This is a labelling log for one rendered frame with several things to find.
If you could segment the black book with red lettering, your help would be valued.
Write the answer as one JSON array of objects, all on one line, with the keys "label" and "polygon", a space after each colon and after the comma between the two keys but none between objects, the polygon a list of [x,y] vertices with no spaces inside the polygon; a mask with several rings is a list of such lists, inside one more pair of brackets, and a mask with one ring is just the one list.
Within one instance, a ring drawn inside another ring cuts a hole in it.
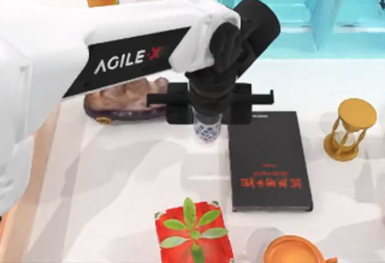
[{"label": "black book with red lettering", "polygon": [[295,111],[254,112],[230,125],[234,211],[311,211],[312,193]]}]

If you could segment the red pot with green plant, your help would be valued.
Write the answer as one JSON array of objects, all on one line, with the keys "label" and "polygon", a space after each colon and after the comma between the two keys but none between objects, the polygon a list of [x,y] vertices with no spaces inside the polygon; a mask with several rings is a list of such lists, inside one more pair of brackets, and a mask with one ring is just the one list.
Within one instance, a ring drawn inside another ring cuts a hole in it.
[{"label": "red pot with green plant", "polygon": [[219,203],[197,202],[154,215],[161,263],[235,263]]}]

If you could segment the golden hourglass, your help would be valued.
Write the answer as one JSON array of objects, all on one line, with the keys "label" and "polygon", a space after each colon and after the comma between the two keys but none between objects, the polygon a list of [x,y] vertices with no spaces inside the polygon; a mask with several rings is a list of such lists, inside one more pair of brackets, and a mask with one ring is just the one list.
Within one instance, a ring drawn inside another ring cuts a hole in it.
[{"label": "golden hourglass", "polygon": [[324,150],[337,161],[351,161],[359,152],[359,144],[377,121],[375,108],[359,98],[345,99],[337,110],[338,117],[331,133],[324,138]]}]

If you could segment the blue and white cup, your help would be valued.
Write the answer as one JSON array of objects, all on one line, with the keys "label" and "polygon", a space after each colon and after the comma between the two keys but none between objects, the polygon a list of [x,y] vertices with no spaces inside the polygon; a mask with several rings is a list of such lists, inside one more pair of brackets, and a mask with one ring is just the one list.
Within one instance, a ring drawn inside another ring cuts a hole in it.
[{"label": "blue and white cup", "polygon": [[193,129],[196,136],[205,143],[214,142],[221,133],[222,114],[207,116],[196,110],[193,113]]}]

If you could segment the light blue rack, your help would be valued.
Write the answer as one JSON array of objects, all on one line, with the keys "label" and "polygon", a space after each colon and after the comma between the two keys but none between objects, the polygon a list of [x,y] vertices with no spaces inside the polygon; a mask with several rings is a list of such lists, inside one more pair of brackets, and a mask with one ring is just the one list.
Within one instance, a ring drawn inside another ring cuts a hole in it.
[{"label": "light blue rack", "polygon": [[263,58],[385,59],[385,0],[261,1],[282,27]]}]

